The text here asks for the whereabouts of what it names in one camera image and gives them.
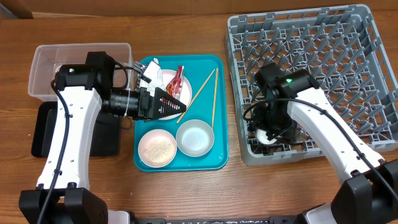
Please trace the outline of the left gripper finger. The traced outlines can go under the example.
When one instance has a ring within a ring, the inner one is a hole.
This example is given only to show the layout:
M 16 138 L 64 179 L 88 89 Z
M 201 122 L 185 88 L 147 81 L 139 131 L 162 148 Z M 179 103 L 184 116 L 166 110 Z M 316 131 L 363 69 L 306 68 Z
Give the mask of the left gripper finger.
M 183 113 L 187 106 L 157 87 L 152 98 L 151 119 L 160 119 L 167 116 Z
M 133 70 L 137 73 L 137 77 L 144 80 L 146 83 L 150 83 L 152 80 L 144 74 L 146 69 L 147 66 L 140 62 L 134 62 L 133 64 Z

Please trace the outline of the white napkin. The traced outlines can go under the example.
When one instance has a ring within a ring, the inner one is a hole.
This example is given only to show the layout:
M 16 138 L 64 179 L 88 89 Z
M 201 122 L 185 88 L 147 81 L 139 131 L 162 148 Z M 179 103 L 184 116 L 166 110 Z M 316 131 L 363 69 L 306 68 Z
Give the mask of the white napkin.
M 153 60 L 147 65 L 144 71 L 144 76 L 150 78 L 151 81 L 147 83 L 144 80 L 140 80 L 138 83 L 138 87 L 147 88 L 147 91 L 150 93 L 150 96 L 155 95 L 155 89 L 157 87 L 159 87 L 162 90 L 165 90 L 165 85 L 163 83 L 163 73 L 157 58 L 153 58 Z

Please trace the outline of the red sauce packet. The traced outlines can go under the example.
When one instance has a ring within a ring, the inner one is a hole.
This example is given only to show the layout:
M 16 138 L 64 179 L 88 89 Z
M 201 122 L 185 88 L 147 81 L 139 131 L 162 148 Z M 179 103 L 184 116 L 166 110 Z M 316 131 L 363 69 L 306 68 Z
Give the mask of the red sauce packet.
M 177 100 L 180 99 L 183 87 L 183 79 L 184 79 L 184 66 L 179 65 L 175 76 L 166 86 L 166 92 Z

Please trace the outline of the white cup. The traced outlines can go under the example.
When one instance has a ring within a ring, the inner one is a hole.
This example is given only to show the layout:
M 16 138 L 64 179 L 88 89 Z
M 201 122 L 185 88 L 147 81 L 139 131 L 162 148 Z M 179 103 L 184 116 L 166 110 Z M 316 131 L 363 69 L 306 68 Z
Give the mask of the white cup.
M 261 144 L 265 144 L 265 145 L 271 145 L 271 144 L 275 144 L 277 142 L 277 139 L 271 139 L 269 140 L 267 137 L 267 132 L 263 131 L 261 129 L 257 129 L 254 133 L 257 141 Z

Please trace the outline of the pink bowl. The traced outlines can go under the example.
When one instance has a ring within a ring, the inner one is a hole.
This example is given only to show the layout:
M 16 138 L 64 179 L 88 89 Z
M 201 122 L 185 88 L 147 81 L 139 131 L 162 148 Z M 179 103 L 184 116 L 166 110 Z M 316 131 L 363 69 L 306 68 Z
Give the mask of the pink bowl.
M 140 160 L 151 168 L 170 164 L 177 154 L 175 138 L 166 130 L 153 129 L 141 137 L 137 152 Z

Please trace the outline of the rice grains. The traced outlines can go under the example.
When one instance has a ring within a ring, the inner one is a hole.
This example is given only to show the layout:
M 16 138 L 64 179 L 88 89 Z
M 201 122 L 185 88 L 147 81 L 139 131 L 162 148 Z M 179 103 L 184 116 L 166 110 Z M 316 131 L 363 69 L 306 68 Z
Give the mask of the rice grains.
M 144 149 L 144 159 L 152 167 L 162 167 L 172 161 L 176 150 L 173 142 L 157 138 L 150 141 Z

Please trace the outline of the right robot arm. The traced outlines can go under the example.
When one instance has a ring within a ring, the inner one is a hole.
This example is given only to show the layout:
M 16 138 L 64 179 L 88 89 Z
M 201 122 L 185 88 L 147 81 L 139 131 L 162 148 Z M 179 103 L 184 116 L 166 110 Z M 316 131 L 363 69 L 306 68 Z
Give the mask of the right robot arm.
M 310 208 L 287 223 L 389 223 L 397 219 L 397 161 L 387 162 L 367 146 L 327 100 L 320 84 L 301 69 L 284 74 L 275 63 L 254 75 L 263 101 L 251 105 L 244 120 L 263 144 L 292 140 L 299 124 L 336 172 L 341 187 L 331 203 Z

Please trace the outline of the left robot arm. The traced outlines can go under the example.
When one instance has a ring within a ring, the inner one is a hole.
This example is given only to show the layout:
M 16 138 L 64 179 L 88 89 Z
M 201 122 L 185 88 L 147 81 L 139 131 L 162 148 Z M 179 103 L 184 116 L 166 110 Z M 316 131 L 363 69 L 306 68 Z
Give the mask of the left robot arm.
M 88 165 L 100 111 L 152 121 L 187 107 L 157 87 L 151 94 L 113 85 L 125 67 L 106 52 L 88 52 L 83 64 L 60 67 L 50 86 L 57 117 L 45 167 L 34 190 L 23 190 L 19 209 L 29 223 L 137 223 L 132 212 L 110 210 L 90 192 Z

